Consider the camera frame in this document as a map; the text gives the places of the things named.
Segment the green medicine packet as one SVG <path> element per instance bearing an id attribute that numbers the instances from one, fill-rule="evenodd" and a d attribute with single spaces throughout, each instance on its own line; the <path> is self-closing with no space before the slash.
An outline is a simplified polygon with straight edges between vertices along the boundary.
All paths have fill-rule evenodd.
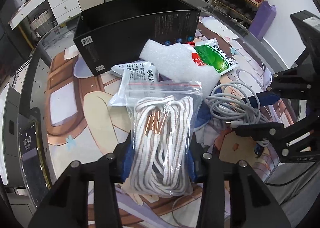
<path id="1" fill-rule="evenodd" d="M 194 49 L 202 62 L 214 67 L 220 75 L 224 75 L 238 67 L 238 63 L 227 56 L 219 47 L 215 38 L 195 43 Z"/>

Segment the red and white packet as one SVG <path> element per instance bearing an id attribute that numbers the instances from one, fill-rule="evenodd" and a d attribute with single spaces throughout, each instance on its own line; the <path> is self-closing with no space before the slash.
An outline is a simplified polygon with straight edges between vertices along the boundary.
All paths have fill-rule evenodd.
<path id="1" fill-rule="evenodd" d="M 184 46 L 191 51 L 191 57 L 193 59 L 193 62 L 196 65 L 198 65 L 198 66 L 205 65 L 205 63 L 201 60 L 199 54 L 195 50 L 195 43 L 194 42 L 187 42 L 184 44 Z"/>

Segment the white foam sheet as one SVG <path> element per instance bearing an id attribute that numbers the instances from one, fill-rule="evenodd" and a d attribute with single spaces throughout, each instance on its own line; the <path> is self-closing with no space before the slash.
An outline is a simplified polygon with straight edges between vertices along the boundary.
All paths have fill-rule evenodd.
<path id="1" fill-rule="evenodd" d="M 211 93 L 220 80 L 220 74 L 210 65 L 198 65 L 193 60 L 193 49 L 188 44 L 162 45 L 149 39 L 139 58 L 153 63 L 157 71 L 175 81 L 198 81 L 204 96 Z"/>

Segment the bag of white laces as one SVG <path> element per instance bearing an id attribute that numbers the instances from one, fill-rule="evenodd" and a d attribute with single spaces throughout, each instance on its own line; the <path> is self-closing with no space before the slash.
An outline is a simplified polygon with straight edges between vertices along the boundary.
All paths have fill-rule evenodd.
<path id="1" fill-rule="evenodd" d="M 202 101 L 199 81 L 127 84 L 133 150 L 128 192 L 165 198 L 192 193 L 188 151 Z"/>

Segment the white printed packet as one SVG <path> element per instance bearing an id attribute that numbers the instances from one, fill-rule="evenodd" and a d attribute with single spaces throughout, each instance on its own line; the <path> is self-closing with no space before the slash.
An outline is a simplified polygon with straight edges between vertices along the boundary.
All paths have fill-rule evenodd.
<path id="1" fill-rule="evenodd" d="M 110 99 L 111 107 L 126 106 L 125 89 L 128 83 L 137 81 L 158 82 L 159 73 L 155 65 L 148 61 L 138 61 L 114 65 L 112 73 L 121 76 L 121 83 L 117 93 Z"/>

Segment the black smartphone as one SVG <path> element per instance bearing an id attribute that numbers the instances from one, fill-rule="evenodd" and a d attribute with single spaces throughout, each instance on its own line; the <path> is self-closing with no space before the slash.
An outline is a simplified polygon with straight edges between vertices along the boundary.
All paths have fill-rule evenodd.
<path id="1" fill-rule="evenodd" d="M 19 132 L 22 169 L 31 195 L 45 196 L 51 187 L 50 174 L 38 121 L 31 120 Z"/>

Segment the white side cabinet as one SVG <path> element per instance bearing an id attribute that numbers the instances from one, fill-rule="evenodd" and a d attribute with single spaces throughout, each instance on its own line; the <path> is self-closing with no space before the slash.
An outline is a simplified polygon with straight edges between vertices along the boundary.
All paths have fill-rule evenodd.
<path id="1" fill-rule="evenodd" d="M 1 179 L 4 186 L 24 186 L 18 153 L 17 119 L 20 93 L 7 84 L 1 91 Z"/>

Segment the purple bag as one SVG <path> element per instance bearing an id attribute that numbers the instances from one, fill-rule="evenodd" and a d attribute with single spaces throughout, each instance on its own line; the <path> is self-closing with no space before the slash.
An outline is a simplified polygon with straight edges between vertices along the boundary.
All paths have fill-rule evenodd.
<path id="1" fill-rule="evenodd" d="M 262 40 L 277 14 L 276 6 L 263 1 L 249 27 L 249 32 L 258 40 Z"/>

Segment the glass coffee table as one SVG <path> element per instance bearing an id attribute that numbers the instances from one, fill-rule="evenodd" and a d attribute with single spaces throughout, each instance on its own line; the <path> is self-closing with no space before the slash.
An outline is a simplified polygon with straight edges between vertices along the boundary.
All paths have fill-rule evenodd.
<path id="1" fill-rule="evenodd" d="M 199 21 L 202 16 L 205 16 L 204 4 L 200 0 L 184 1 L 200 10 Z M 252 48 L 252 50 L 255 51 L 259 57 L 269 57 L 268 50 L 246 28 L 217 10 L 213 11 L 211 16 L 220 21 L 241 40 L 245 41 L 247 46 Z M 34 51 L 25 76 L 20 104 L 20 116 L 29 117 L 30 121 L 38 121 L 41 128 L 44 154 L 50 174 L 50 180 L 52 182 L 50 189 L 60 177 L 55 175 L 53 169 L 47 137 L 48 134 L 56 134 L 58 132 L 58 128 L 54 127 L 51 130 L 48 130 L 46 127 L 48 123 L 46 114 L 49 110 L 47 95 L 48 78 L 54 58 L 49 57 L 47 53 L 40 48 L 37 48 Z M 86 63 L 85 69 L 91 73 Z M 211 93 L 218 93 L 222 95 L 229 94 L 232 96 L 233 101 L 235 102 L 240 101 L 244 97 L 255 95 L 257 93 L 253 90 L 245 90 L 245 86 L 247 85 L 241 81 L 222 83 L 219 80 Z M 281 206 L 277 203 L 276 199 L 265 185 L 264 180 L 253 169 L 252 165 L 245 159 L 239 159 L 236 162 L 230 162 L 227 160 L 222 161 L 217 150 L 215 149 L 212 151 L 205 151 L 202 145 L 196 141 L 195 125 L 188 151 L 188 173 L 191 180 L 192 189 L 195 185 L 202 186 L 200 206 L 196 219 L 197 227 L 224 226 L 226 204 L 225 196 L 227 194 L 230 196 L 229 202 L 231 205 L 231 227 L 290 226 L 290 222 L 288 221 Z M 127 187 L 128 178 L 129 175 L 121 184 Z M 46 196 L 34 197 L 31 195 L 30 190 L 29 194 L 36 205 L 36 209 Z M 90 181 L 88 185 L 88 227 L 96 227 L 94 222 L 93 205 L 94 182 Z"/>

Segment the black cardboard box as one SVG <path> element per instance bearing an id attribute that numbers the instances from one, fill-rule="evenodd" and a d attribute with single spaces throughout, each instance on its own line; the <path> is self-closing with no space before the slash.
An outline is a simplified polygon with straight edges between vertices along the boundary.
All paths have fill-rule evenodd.
<path id="1" fill-rule="evenodd" d="M 184 0 L 112 0 L 80 13 L 74 33 L 93 76 L 134 62 L 148 39 L 163 45 L 190 42 L 200 10 Z"/>

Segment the woven laundry basket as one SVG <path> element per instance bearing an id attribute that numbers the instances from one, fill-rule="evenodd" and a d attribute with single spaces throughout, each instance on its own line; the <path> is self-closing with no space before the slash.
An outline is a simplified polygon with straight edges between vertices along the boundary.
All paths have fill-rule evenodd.
<path id="1" fill-rule="evenodd" d="M 54 16 L 51 10 L 39 14 L 31 23 L 30 27 L 38 38 L 43 37 L 54 26 Z"/>

